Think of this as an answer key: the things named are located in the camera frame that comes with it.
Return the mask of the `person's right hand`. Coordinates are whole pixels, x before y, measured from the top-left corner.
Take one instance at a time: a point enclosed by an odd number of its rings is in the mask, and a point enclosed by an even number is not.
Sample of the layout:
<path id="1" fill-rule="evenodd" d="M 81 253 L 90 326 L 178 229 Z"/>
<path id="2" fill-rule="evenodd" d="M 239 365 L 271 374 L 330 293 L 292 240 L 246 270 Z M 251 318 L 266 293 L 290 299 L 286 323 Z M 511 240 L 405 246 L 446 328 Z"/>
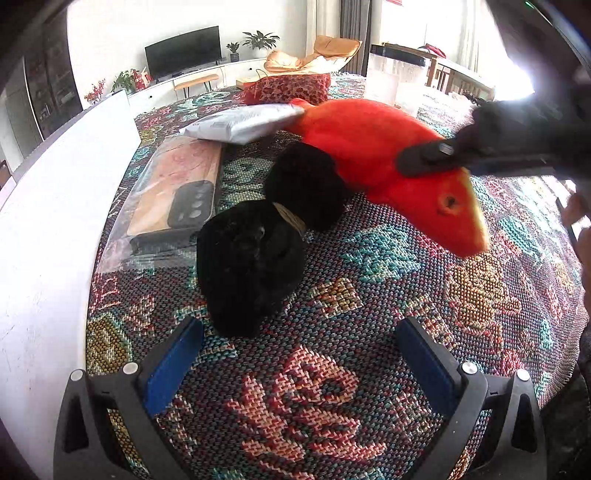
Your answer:
<path id="1" fill-rule="evenodd" d="M 566 206 L 561 210 L 560 216 L 565 227 L 571 227 L 590 213 L 590 207 L 580 193 L 573 193 Z M 574 250 L 581 264 L 581 283 L 584 289 L 584 306 L 590 313 L 590 281 L 591 281 L 591 256 L 590 256 L 590 228 L 583 228 L 574 241 Z"/>

